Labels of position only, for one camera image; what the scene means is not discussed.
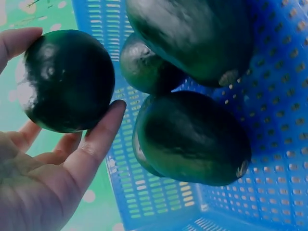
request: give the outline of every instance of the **hand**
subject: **hand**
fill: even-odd
[[[41,33],[36,27],[0,33],[0,73]],[[53,152],[34,158],[25,152],[41,128],[28,121],[19,132],[0,132],[0,230],[62,229],[109,151],[125,107],[114,102],[84,140],[80,133],[65,134]]]

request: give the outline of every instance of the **green background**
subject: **green background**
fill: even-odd
[[[44,33],[77,29],[71,0],[0,0],[0,31],[41,26]],[[0,78],[0,130],[18,130],[27,117],[16,100],[15,77],[21,57],[11,60]],[[43,130],[29,150],[37,155],[53,149],[61,135]],[[123,225],[103,163],[78,210],[63,231],[121,231]]]

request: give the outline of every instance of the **round avocado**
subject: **round avocado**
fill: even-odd
[[[165,177],[224,186],[251,161],[249,139],[237,120],[210,97],[177,91],[156,97],[137,127],[140,147]]]
[[[145,169],[147,170],[149,173],[153,174],[154,176],[157,177],[164,177],[163,175],[161,175],[160,173],[158,173],[151,165],[150,163],[147,161],[147,159],[144,156],[144,153],[142,151],[142,149],[140,148],[139,145],[139,140],[138,140],[138,134],[137,134],[137,126],[139,124],[139,120],[140,118],[143,116],[144,111],[146,110],[146,108],[151,104],[151,102],[153,101],[154,96],[148,96],[143,104],[141,105],[141,108],[139,110],[139,113],[137,115],[136,118],[136,123],[134,126],[134,131],[133,131],[133,136],[132,136],[132,146],[133,146],[133,152],[135,154],[135,157],[137,159],[137,161],[139,162],[139,164]]]
[[[148,48],[135,33],[123,45],[120,68],[128,84],[153,95],[172,91],[186,78],[182,71]]]
[[[47,33],[25,52],[17,94],[40,127],[71,133],[93,128],[115,87],[111,58],[94,37],[78,30]]]

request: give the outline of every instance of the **blue plastic basket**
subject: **blue plastic basket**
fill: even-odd
[[[114,99],[128,104],[107,157],[126,230],[308,230],[308,0],[248,2],[256,52],[247,75],[214,92],[191,80],[179,88],[210,94],[251,140],[247,174],[227,187],[209,187],[160,179],[137,163],[131,135],[146,94],[119,71],[121,46],[133,32],[125,1],[73,1],[79,29],[101,41],[114,61]]]

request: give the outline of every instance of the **oval avocado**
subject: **oval avocado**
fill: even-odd
[[[128,84],[153,95],[172,91],[186,78],[182,71],[148,48],[135,33],[123,45],[120,68]]]
[[[139,110],[139,113],[137,115],[136,118],[136,123],[134,126],[134,130],[133,130],[133,136],[132,136],[132,146],[133,146],[133,151],[135,154],[135,157],[137,159],[137,161],[139,162],[139,164],[145,169],[147,170],[149,173],[153,174],[154,176],[157,177],[164,177],[163,175],[159,174],[151,165],[150,163],[147,161],[147,159],[144,156],[144,153],[142,151],[142,149],[140,148],[139,145],[139,140],[138,140],[138,134],[137,134],[137,126],[139,124],[139,119],[143,116],[144,111],[146,110],[146,108],[151,104],[151,102],[153,101],[154,96],[148,96],[143,104],[141,105],[141,108]]]
[[[253,31],[245,0],[126,0],[144,43],[199,84],[224,87],[248,69]]]
[[[249,139],[210,97],[177,91],[156,97],[139,120],[141,149],[165,177],[211,186],[242,177],[251,161]]]
[[[94,37],[78,30],[47,33],[24,55],[17,93],[26,115],[40,127],[71,133],[93,128],[115,87],[111,58]]]

